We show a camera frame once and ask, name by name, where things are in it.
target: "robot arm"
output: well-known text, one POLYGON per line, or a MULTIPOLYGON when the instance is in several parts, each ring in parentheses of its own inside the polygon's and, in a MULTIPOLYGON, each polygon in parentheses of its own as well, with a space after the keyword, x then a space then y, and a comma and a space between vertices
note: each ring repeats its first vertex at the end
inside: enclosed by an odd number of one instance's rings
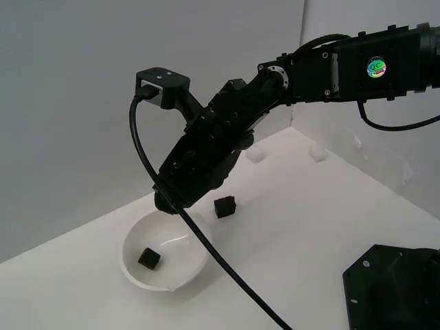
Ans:
MULTIPOLYGON (((197 102, 189 86, 189 78, 163 68, 136 75, 138 98, 163 109, 177 109, 187 121, 184 136, 158 174, 176 204, 184 208, 222 185, 240 152, 252 145, 252 129, 279 105, 357 101, 367 124, 389 131, 440 120, 439 116, 414 125, 385 127, 369 121, 364 111, 370 99, 394 100, 408 91, 440 86, 440 27, 425 23, 409 30, 394 25, 374 34, 360 32, 355 38, 334 34, 316 39, 293 54, 258 65, 258 74, 249 84, 229 80, 207 107, 197 102)), ((158 192, 155 203, 158 209, 174 213, 158 192)))

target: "white bowl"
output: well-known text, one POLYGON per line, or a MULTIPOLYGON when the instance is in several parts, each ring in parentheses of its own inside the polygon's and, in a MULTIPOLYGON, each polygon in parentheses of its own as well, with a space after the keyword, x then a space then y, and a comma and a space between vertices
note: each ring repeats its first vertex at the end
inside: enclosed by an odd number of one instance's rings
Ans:
MULTIPOLYGON (((204 218, 195 213, 190 216, 211 241, 210 227, 204 218)), ((125 276, 138 287, 174 291, 196 277, 208 257, 208 251, 180 216, 155 211, 130 228, 122 246, 120 266, 125 276), (155 270, 138 263, 146 248, 161 255, 155 270)))

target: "white table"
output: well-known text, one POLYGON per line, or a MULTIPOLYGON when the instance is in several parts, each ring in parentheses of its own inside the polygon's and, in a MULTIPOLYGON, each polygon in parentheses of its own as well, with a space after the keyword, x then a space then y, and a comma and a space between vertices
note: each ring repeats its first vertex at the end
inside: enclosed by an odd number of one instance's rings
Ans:
MULTIPOLYGON (((293 129, 263 140, 267 159, 242 157, 193 209, 295 330, 348 329, 343 271, 374 243, 440 248, 440 222, 334 154, 315 163, 312 143, 293 129), (237 212, 216 220, 212 201, 226 195, 237 212)), ((0 329, 277 329, 212 259, 175 292, 132 285, 120 245, 152 209, 145 196, 0 264, 0 329)))

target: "small white block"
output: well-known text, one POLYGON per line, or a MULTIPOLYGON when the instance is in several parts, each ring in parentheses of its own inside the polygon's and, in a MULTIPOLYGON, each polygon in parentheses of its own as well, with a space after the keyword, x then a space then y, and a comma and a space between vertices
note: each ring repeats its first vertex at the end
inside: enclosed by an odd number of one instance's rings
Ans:
POLYGON ((328 152, 323 146, 314 144, 313 146, 310 146, 309 155, 315 160, 315 162, 321 162, 327 158, 328 152))
POLYGON ((246 151, 246 158, 248 158, 252 163, 256 164, 266 158, 266 153, 259 146, 251 146, 246 151))

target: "bowl rim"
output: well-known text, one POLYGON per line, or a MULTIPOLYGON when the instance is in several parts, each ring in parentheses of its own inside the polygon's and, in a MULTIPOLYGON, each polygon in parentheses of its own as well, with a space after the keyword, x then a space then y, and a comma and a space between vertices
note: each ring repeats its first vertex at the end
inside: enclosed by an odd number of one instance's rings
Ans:
MULTIPOLYGON (((147 216, 155 213, 155 212, 159 212, 161 213, 161 211, 159 210, 150 210, 148 213, 142 215, 141 217, 139 217, 138 219, 136 219, 129 227, 129 229, 125 232, 125 235, 123 237, 122 240, 122 244, 120 247, 120 253, 119 253, 119 264, 120 267, 122 269, 122 272, 124 273, 124 275, 128 278, 128 280, 130 282, 132 282, 134 285, 141 287, 142 289, 147 289, 147 290, 151 290, 151 291, 175 291, 176 289, 178 289, 179 287, 184 286, 185 284, 189 283, 190 281, 192 281, 197 275, 198 273, 200 273, 200 271, 205 267, 206 262, 209 259, 209 253, 207 251, 207 249, 205 247, 203 247, 203 250, 205 252, 204 256, 203 256, 203 260, 200 262, 199 267, 193 272, 192 276, 189 276, 188 279, 184 280, 182 283, 178 284, 176 287, 156 287, 154 285, 149 285, 149 284, 145 284, 140 282, 139 280, 137 280, 136 278, 133 277, 133 275, 130 274, 129 270, 127 269, 127 267, 125 266, 124 263, 124 244, 125 244, 125 239, 127 238, 127 236, 129 235, 130 231, 133 229, 134 226, 136 226, 136 224, 143 220, 143 218, 146 218, 147 216)), ((203 219, 205 221, 205 218, 203 218, 199 213, 197 212, 188 212, 188 214, 190 216, 198 216, 201 219, 203 219)), ((211 228, 208 224, 208 222, 205 221, 205 228, 206 228, 206 232, 204 232, 206 238, 209 240, 209 242, 212 241, 212 233, 211 233, 211 228)))

